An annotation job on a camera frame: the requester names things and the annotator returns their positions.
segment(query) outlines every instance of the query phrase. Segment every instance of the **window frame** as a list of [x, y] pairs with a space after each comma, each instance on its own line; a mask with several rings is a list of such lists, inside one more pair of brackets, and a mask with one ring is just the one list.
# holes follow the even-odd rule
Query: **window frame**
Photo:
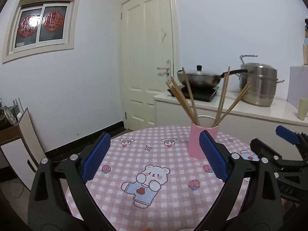
[[[58, 1], [69, 1], [70, 3], [59, 3]], [[31, 3], [42, 3], [43, 5], [39, 6], [33, 5], [33, 7], [22, 8], [22, 6]], [[3, 64], [11, 60], [15, 60], [33, 54], [64, 50], [64, 49], [74, 49], [74, 35], [75, 35], [75, 25], [76, 25], [78, 5], [79, 5], [79, 0], [17, 0], [15, 4], [15, 9], [13, 10], [12, 16], [9, 21], [6, 36], [4, 38]], [[67, 6], [67, 11], [64, 20], [63, 38], [39, 42], [39, 34], [43, 19], [42, 16], [45, 7], [52, 7], [52, 6]], [[41, 18], [37, 28], [36, 43], [15, 48], [17, 29], [21, 13], [23, 11], [35, 8], [42, 8]]]

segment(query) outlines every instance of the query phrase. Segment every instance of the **window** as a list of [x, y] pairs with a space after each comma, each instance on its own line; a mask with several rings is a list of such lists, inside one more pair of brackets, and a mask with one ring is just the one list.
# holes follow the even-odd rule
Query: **window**
[[3, 63], [73, 49], [78, 3], [79, 0], [18, 0], [5, 38]]

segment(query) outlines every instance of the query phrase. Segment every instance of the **stainless steel pot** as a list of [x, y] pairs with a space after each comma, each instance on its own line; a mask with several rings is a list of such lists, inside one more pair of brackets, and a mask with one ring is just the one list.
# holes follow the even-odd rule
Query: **stainless steel pot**
[[247, 82], [250, 82], [250, 89], [244, 95], [243, 101], [262, 107], [269, 107], [276, 93], [278, 83], [284, 82], [277, 79], [277, 70], [270, 65], [260, 63], [244, 63], [243, 57], [257, 57], [257, 55], [240, 56], [243, 64], [242, 69], [248, 73], [240, 75], [240, 89], [243, 89]]
[[[230, 71], [230, 75], [232, 74], [240, 74], [243, 72], [247, 72], [246, 69], [237, 69]], [[224, 78], [224, 74], [227, 72], [219, 74], [212, 74], [208, 72], [202, 71], [202, 66], [197, 65], [197, 70], [195, 71], [186, 71], [186, 75], [191, 87], [195, 88], [213, 88], [216, 87], [222, 78]], [[183, 70], [179, 70], [177, 72], [177, 77], [184, 86], [186, 86], [185, 77], [183, 74]]]

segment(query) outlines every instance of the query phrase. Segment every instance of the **white countertop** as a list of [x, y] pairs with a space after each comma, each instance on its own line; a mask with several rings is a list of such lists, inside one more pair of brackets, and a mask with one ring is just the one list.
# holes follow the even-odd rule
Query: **white countertop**
[[[218, 91], [217, 93], [218, 95], [215, 96], [211, 102], [195, 101], [196, 107], [201, 109], [217, 110], [221, 91]], [[234, 102], [237, 96], [238, 93], [236, 92], [229, 92], [229, 91], [227, 92], [224, 101], [223, 112], [227, 111], [227, 109], [231, 106], [231, 104]], [[161, 93], [159, 95], [154, 96], [154, 100], [180, 104], [178, 100], [175, 97], [172, 97], [169, 92]], [[287, 101], [278, 99], [274, 99], [270, 107], [259, 107], [240, 101], [230, 112], [230, 114], [249, 116], [258, 119], [264, 119], [275, 122], [284, 122], [284, 123], [308, 127], [308, 117], [306, 117], [304, 121], [301, 121], [300, 119], [297, 118], [297, 109], [293, 105], [291, 105]]]

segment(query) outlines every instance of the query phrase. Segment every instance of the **tiled floor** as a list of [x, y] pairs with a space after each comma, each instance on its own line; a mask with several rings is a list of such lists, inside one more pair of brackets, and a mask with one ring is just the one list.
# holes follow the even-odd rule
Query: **tiled floor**
[[[124, 132], [112, 137], [116, 138], [125, 133], [129, 133], [132, 130], [127, 129]], [[67, 190], [67, 181], [65, 179], [60, 179], [63, 192]], [[12, 208], [19, 215], [19, 217], [27, 223], [27, 214], [28, 214], [28, 202], [30, 197], [30, 192], [22, 184], [18, 183], [18, 179], [13, 179], [11, 181], [5, 181], [0, 183], [0, 189], [5, 195], [6, 199], [9, 201]]]

